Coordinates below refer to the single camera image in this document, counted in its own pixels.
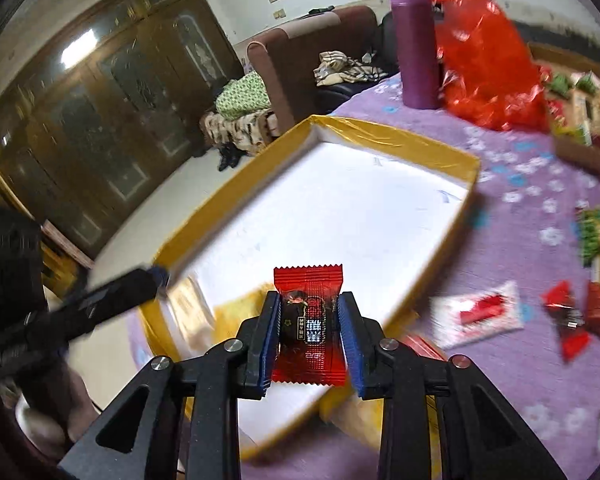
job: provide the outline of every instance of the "silver bolt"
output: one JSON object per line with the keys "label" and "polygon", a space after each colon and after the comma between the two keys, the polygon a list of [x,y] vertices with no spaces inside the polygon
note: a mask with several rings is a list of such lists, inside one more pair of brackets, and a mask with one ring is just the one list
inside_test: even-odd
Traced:
{"label": "silver bolt", "polygon": [[451,358],[451,362],[456,368],[468,368],[472,362],[466,355],[456,354]]}
{"label": "silver bolt", "polygon": [[242,341],[239,339],[229,339],[229,341],[224,342],[224,349],[227,352],[237,352],[242,349]]}
{"label": "silver bolt", "polygon": [[160,357],[156,357],[153,361],[151,361],[151,368],[153,368],[154,370],[164,370],[170,364],[171,359],[165,357],[164,355],[161,355]]}
{"label": "silver bolt", "polygon": [[398,348],[398,342],[395,339],[389,339],[385,337],[384,339],[380,340],[380,348],[390,352]]}

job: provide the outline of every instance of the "white floor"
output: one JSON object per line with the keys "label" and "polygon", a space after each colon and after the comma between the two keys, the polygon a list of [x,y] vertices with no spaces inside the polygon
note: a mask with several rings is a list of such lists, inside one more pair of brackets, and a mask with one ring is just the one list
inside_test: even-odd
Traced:
{"label": "white floor", "polygon": [[[91,271],[90,286],[104,283],[138,265],[149,264],[170,234],[249,160],[244,157],[235,170],[227,168],[219,172],[216,150],[189,159],[129,217],[106,245]],[[91,398],[101,407],[109,404],[136,373],[125,317],[100,325],[91,335],[75,341],[69,362],[84,379]]]}

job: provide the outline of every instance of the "purple thermos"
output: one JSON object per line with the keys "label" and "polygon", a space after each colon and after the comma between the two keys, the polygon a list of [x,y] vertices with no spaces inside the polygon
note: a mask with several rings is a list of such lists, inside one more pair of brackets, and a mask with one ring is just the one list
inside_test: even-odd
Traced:
{"label": "purple thermos", "polygon": [[440,72],[431,0],[391,0],[402,75],[402,102],[409,108],[439,108]]}

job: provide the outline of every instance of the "white candy wrapper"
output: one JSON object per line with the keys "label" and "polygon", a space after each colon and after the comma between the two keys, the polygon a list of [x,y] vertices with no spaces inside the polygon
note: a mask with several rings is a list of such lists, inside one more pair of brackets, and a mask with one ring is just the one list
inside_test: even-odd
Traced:
{"label": "white candy wrapper", "polygon": [[[467,322],[467,318],[470,319],[471,316],[469,312],[476,313],[475,308],[480,300],[489,301],[489,298],[497,298],[498,295],[502,299],[494,300],[497,306],[491,307],[491,310],[487,307],[483,311],[491,312],[492,317]],[[474,294],[431,298],[431,319],[434,341],[442,349],[524,327],[518,286],[514,281]]]}

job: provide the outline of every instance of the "purple tablecloth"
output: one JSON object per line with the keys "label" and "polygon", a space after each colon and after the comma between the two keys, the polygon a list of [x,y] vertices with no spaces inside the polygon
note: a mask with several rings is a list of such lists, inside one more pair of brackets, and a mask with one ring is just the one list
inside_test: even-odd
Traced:
{"label": "purple tablecloth", "polygon": [[[563,364],[540,296],[570,280],[577,305],[584,307],[589,269],[578,257],[574,208],[600,204],[600,180],[557,160],[546,135],[483,130],[443,110],[412,110],[400,93],[400,76],[394,76],[333,115],[411,130],[480,156],[482,200],[474,228],[440,276],[435,295],[517,281],[525,328],[454,353],[471,357],[493,381],[570,480],[585,479],[600,463],[600,340],[594,337],[573,363]],[[422,315],[426,331],[426,308]],[[245,478],[375,478],[377,455],[344,435],[316,428],[311,433],[304,439],[311,446],[278,449],[267,466],[245,466]]]}

